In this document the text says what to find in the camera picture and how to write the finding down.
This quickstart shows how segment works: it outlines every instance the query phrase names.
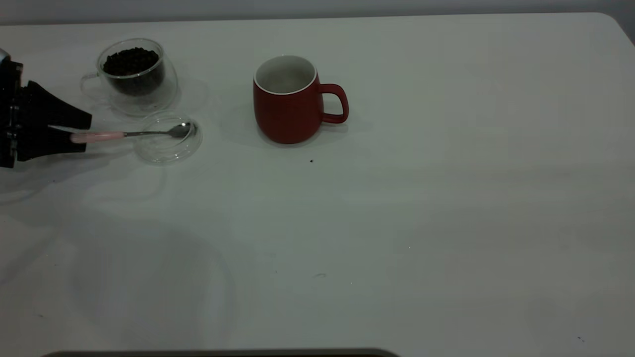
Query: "wall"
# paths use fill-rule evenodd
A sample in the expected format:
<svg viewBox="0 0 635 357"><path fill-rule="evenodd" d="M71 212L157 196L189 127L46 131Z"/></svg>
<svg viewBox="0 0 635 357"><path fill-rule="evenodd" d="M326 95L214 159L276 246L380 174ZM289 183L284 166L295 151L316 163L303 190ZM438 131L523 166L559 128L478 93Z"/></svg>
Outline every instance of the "wall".
<svg viewBox="0 0 635 357"><path fill-rule="evenodd" d="M597 11L635 38L633 0L0 0L0 24Z"/></svg>

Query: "metal spoon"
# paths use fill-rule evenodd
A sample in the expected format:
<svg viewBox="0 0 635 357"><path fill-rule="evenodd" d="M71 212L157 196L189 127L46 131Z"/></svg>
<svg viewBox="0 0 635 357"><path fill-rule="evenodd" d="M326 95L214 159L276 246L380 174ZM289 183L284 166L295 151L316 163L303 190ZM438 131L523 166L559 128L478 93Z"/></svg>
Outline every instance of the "metal spoon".
<svg viewBox="0 0 635 357"><path fill-rule="evenodd" d="M190 126L190 123L180 123L168 131L131 131L127 133L124 131L101 131L98 133L71 134L70 141L75 144L85 144L141 135L169 135L175 139L182 139L190 132Z"/></svg>

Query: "double-walled glass cup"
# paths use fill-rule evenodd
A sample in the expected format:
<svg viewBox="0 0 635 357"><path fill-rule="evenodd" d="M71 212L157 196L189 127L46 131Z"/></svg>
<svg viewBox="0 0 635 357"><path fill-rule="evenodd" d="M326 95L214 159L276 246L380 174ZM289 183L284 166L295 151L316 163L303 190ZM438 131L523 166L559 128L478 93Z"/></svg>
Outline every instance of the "double-walled glass cup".
<svg viewBox="0 0 635 357"><path fill-rule="evenodd" d="M142 48L153 51L158 60L152 67L126 76L115 76L104 71L109 56L124 50ZM99 78L106 97L96 97L86 90L89 79ZM169 106L177 94L178 82L174 66L163 47L150 39L127 39L106 48L97 59L97 71L84 75L79 84L81 91L98 101L110 105L131 116L146 116Z"/></svg>

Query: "white table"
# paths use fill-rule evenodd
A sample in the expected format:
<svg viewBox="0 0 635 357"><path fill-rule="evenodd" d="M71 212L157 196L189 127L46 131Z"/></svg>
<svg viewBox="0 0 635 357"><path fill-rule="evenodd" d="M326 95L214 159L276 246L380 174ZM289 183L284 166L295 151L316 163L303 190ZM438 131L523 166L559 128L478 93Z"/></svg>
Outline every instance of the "white table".
<svg viewBox="0 0 635 357"><path fill-rule="evenodd" d="M0 47L112 130L134 125L78 81L131 37L163 44L203 144L173 166L120 142L0 172L0 355L635 353L635 48L611 18L2 27ZM282 53L344 87L345 125L258 133L251 75Z"/></svg>

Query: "mug handle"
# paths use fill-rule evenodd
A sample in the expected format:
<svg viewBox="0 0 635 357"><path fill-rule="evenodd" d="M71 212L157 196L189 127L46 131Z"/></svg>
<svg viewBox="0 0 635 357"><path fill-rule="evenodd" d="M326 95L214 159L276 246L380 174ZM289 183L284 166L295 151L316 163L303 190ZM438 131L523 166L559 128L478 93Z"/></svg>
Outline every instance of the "mug handle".
<svg viewBox="0 0 635 357"><path fill-rule="evenodd" d="M107 101L106 98L92 95L92 94L88 93L88 91L86 91L86 81L89 80L89 79L97 78L97 77L99 77L99 72L86 73L79 80L79 89L81 90L82 94L87 96L88 98L91 98L92 100L95 100L97 102L105 103Z"/></svg>
<svg viewBox="0 0 635 357"><path fill-rule="evenodd" d="M335 94L342 103L342 109L344 112L342 114L328 114L323 113L322 121L332 124L342 124L349 118L349 100L346 98L346 93L342 87L337 84L321 84L319 85L320 93L330 93Z"/></svg>

